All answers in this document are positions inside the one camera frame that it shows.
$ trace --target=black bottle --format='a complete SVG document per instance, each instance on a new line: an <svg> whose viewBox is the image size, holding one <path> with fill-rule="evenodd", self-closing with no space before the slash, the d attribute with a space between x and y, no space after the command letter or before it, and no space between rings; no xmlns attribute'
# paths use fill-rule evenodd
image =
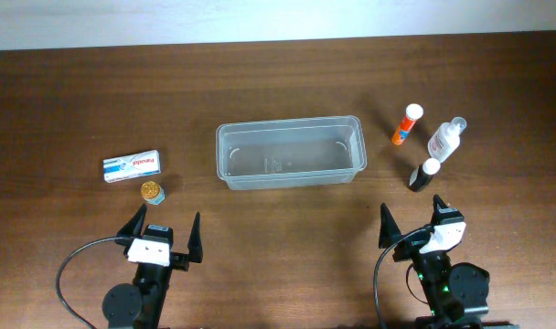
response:
<svg viewBox="0 0 556 329"><path fill-rule="evenodd" d="M435 158L430 158L424 161L423 164L416 168L412 175L410 176L410 181L408 183L408 188L412 192L420 192L431 183L434 174L438 173L441 169L441 163Z"/></svg>

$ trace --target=clear plastic bottle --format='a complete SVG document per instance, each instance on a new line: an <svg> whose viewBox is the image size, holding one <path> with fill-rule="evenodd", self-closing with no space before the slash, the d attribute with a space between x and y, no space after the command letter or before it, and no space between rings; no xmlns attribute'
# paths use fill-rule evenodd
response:
<svg viewBox="0 0 556 329"><path fill-rule="evenodd" d="M428 141L428 153L431 157L439 162L446 160L459 147L461 143L459 135L466 126L467 122L461 117L454 118L451 123L441 124L431 140Z"/></svg>

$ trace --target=jar lid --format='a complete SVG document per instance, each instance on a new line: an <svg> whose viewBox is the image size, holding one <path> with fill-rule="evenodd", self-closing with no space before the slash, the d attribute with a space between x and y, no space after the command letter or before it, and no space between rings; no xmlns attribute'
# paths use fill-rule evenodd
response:
<svg viewBox="0 0 556 329"><path fill-rule="evenodd" d="M140 188L140 193L144 199L153 199L160 193L160 185L153 181L145 182Z"/></svg>

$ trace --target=wooden table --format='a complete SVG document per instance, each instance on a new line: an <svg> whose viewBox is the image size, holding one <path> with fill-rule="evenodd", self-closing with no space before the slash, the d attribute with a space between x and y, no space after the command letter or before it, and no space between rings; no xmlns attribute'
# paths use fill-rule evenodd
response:
<svg viewBox="0 0 556 329"><path fill-rule="evenodd" d="M392 146L411 102L424 116ZM231 191L217 178L220 124L348 114L368 151L351 184ZM454 116L468 122L462 145L410 192ZM107 184L102 159L150 149L167 196L147 222L186 252L200 211L205 251L174 273L162 327L374 326L380 204L406 231L430 220L436 193L468 224L453 263L491 273L485 319L556 328L556 32L0 52L0 328L82 327L56 271L142 204L148 178ZM381 268L388 322L429 312L407 266ZM102 245L68 266L63 292L103 327L104 294L134 272Z"/></svg>

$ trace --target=white cap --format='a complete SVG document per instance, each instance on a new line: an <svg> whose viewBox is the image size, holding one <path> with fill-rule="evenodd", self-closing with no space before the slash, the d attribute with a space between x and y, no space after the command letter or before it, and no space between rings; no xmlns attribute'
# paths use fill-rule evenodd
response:
<svg viewBox="0 0 556 329"><path fill-rule="evenodd" d="M411 120L416 121L422 118L423 114L424 110L422 109L422 106L418 104L410 104L408 105L408 107L406 107L406 116L409 117Z"/></svg>
<svg viewBox="0 0 556 329"><path fill-rule="evenodd" d="M467 126L467 121L461 117L456 117L451 120L451 124L446 129L446 132L452 136L460 135L465 127Z"/></svg>
<svg viewBox="0 0 556 329"><path fill-rule="evenodd" d="M430 158L422 164L422 170L427 175L434 175L441 169L441 163L435 158Z"/></svg>

